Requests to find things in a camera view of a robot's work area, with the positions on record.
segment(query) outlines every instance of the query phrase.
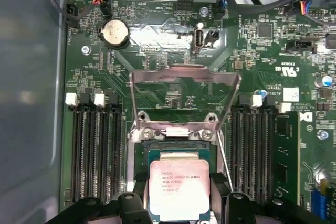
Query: mounting screw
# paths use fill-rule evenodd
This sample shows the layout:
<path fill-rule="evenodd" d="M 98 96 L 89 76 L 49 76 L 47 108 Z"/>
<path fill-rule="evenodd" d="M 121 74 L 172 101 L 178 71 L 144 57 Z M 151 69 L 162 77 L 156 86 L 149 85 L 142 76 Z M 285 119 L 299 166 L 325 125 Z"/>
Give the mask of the mounting screw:
<path fill-rule="evenodd" d="M 92 206 L 92 205 L 95 205 L 97 202 L 93 199 L 89 200 L 88 202 L 86 202 L 86 205 L 88 206 Z"/>
<path fill-rule="evenodd" d="M 317 132 L 317 137 L 320 140 L 327 140 L 329 137 L 329 133 L 327 131 L 319 130 Z"/>
<path fill-rule="evenodd" d="M 233 194 L 233 197 L 235 197 L 236 199 L 242 199 L 243 196 L 241 194 Z"/>
<path fill-rule="evenodd" d="M 88 47 L 88 46 L 83 46 L 83 47 L 82 47 L 82 53 L 83 53 L 84 55 L 89 55 L 89 54 L 91 53 L 91 48 Z"/>
<path fill-rule="evenodd" d="M 212 131 L 211 130 L 203 130 L 202 131 L 202 139 L 208 141 L 212 138 Z"/>
<path fill-rule="evenodd" d="M 202 17 L 207 17 L 209 15 L 209 9 L 205 6 L 201 7 L 201 9 L 199 9 L 200 11 L 200 15 Z"/>
<path fill-rule="evenodd" d="M 145 128 L 143 129 L 143 131 L 141 132 L 141 135 L 144 139 L 151 139 L 154 136 L 154 132 L 152 129 L 150 128 Z"/>
<path fill-rule="evenodd" d="M 283 205 L 283 202 L 282 202 L 280 199 L 274 199 L 272 202 L 273 202 L 275 205 L 278 205 L 278 206 Z"/>

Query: black dimm slot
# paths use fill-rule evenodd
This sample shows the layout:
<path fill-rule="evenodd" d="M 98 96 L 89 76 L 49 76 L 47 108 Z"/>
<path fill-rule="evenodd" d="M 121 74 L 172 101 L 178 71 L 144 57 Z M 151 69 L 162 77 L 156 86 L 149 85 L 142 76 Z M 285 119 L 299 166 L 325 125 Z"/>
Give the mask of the black dimm slot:
<path fill-rule="evenodd" d="M 96 113 L 88 112 L 87 127 L 86 127 L 86 156 L 85 156 L 85 166 L 86 166 L 86 181 L 85 181 L 85 197 L 93 196 L 93 161 L 95 152 L 95 126 L 96 126 Z"/>
<path fill-rule="evenodd" d="M 77 202 L 80 183 L 80 136 L 81 136 L 81 112 L 74 110 L 72 128 L 72 168 L 71 168 L 71 197 L 72 202 Z"/>
<path fill-rule="evenodd" d="M 267 168 L 268 168 L 268 161 L 267 161 L 267 146 L 268 146 L 268 118 L 267 114 L 262 114 L 261 119 L 261 199 L 262 201 L 267 200 Z"/>
<path fill-rule="evenodd" d="M 248 160 L 248 184 L 249 184 L 249 192 L 248 195 L 251 195 L 252 198 L 255 196 L 255 162 L 256 162 L 256 124 L 255 113 L 251 113 L 250 117 L 250 128 L 249 128 L 249 144 L 248 144 L 248 151 L 249 151 L 249 160 Z"/>
<path fill-rule="evenodd" d="M 268 167 L 267 167 L 267 196 L 268 198 L 272 197 L 273 195 L 273 176 L 272 176 L 272 171 L 273 171 L 273 142 L 274 142 L 274 134 L 275 134 L 275 115 L 270 112 L 267 114 L 267 121 L 268 121 L 268 155 L 267 155 L 267 162 L 268 162 Z"/>
<path fill-rule="evenodd" d="M 111 195 L 112 198 L 119 192 L 120 177 L 120 152 L 121 152 L 121 116 L 118 108 L 111 113 Z"/>
<path fill-rule="evenodd" d="M 231 176 L 233 179 L 233 187 L 234 190 L 237 188 L 237 180 L 236 180 L 236 155 L 237 155 L 237 112 L 235 108 L 232 109 L 231 114 L 231 142 L 230 142 L 230 166 L 231 166 Z"/>
<path fill-rule="evenodd" d="M 249 159 L 250 159 L 250 154 L 249 154 L 249 144 L 250 144 L 250 118 L 249 114 L 245 113 L 244 115 L 244 141 L 243 143 L 243 152 L 242 152 L 242 172 L 243 172 L 243 186 L 242 186 L 242 192 L 248 194 L 249 193 Z"/>
<path fill-rule="evenodd" d="M 242 191 L 243 185 L 243 146 L 244 146 L 244 113 L 238 114 L 238 139 L 237 139 L 237 154 L 236 154 L 236 169 L 237 169 L 237 191 Z"/>
<path fill-rule="evenodd" d="M 256 183 L 255 183 L 255 201 L 261 203 L 261 114 L 255 114 L 256 120 Z"/>
<path fill-rule="evenodd" d="M 108 113 L 101 113 L 101 131 L 100 131 L 100 178 L 99 178 L 99 186 L 100 193 L 99 198 L 106 202 L 106 182 L 107 182 L 107 148 L 108 148 Z"/>

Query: white slot latch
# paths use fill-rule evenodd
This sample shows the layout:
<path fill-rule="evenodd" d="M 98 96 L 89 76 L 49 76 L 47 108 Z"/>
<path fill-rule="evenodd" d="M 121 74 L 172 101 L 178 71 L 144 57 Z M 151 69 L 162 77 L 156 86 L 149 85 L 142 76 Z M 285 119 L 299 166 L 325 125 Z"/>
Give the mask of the white slot latch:
<path fill-rule="evenodd" d="M 95 94 L 94 95 L 94 104 L 98 107 L 105 107 L 105 95 L 104 94 Z"/>
<path fill-rule="evenodd" d="M 65 104 L 73 107 L 78 106 L 78 98 L 76 93 L 66 93 Z"/>
<path fill-rule="evenodd" d="M 251 98 L 251 107 L 261 107 L 263 105 L 263 98 L 260 94 L 254 94 Z"/>

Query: colored wires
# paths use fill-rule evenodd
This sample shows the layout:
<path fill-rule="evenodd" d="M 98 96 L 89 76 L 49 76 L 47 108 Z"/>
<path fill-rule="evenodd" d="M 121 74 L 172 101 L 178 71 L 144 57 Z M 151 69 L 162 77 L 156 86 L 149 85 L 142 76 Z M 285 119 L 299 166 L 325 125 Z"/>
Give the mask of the colored wires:
<path fill-rule="evenodd" d="M 307 14 L 310 4 L 311 0 L 308 1 L 300 0 L 300 9 L 302 15 Z"/>
<path fill-rule="evenodd" d="M 84 18 L 86 15 L 88 15 L 89 12 L 94 8 L 94 6 L 96 4 L 98 4 L 98 3 L 100 3 L 101 1 L 102 0 L 93 0 L 92 3 L 89 6 L 87 6 L 81 13 L 79 13 L 76 16 L 68 14 L 66 10 L 63 10 L 59 6 L 59 4 L 58 4 L 58 2 L 56 0 L 50 0 L 50 3 L 56 9 L 57 12 L 59 12 L 60 14 L 62 14 L 67 19 L 70 19 L 70 20 L 80 20 L 80 19 Z"/>
<path fill-rule="evenodd" d="M 301 0 L 299 3 L 300 3 L 301 14 L 304 17 L 306 17 L 306 18 L 308 18 L 308 19 L 310 19 L 310 20 L 312 20 L 312 21 L 314 21 L 314 22 L 316 22 L 316 23 L 318 23 L 322 26 L 336 26 L 335 22 L 328 22 L 328 21 L 320 20 L 318 18 L 315 18 L 315 17 L 311 16 L 308 13 L 309 6 L 311 5 L 311 0 L 308 0 L 308 1 Z"/>

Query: chip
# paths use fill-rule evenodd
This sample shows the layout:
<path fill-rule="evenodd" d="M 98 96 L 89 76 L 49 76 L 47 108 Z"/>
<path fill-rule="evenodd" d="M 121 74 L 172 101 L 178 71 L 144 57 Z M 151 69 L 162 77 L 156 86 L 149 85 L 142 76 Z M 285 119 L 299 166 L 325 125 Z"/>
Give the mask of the chip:
<path fill-rule="evenodd" d="M 150 212 L 160 221 L 198 220 L 209 211 L 210 179 L 206 160 L 158 160 L 150 165 Z"/>
<path fill-rule="evenodd" d="M 327 49 L 336 49 L 336 34 L 328 34 L 325 43 Z"/>
<path fill-rule="evenodd" d="M 193 10 L 192 0 L 177 0 L 176 10 L 185 10 L 191 12 Z"/>
<path fill-rule="evenodd" d="M 272 38 L 272 24 L 259 24 L 258 25 L 259 38 Z"/>
<path fill-rule="evenodd" d="M 243 62 L 241 60 L 236 60 L 234 62 L 234 67 L 235 69 L 243 69 L 244 68 Z"/>

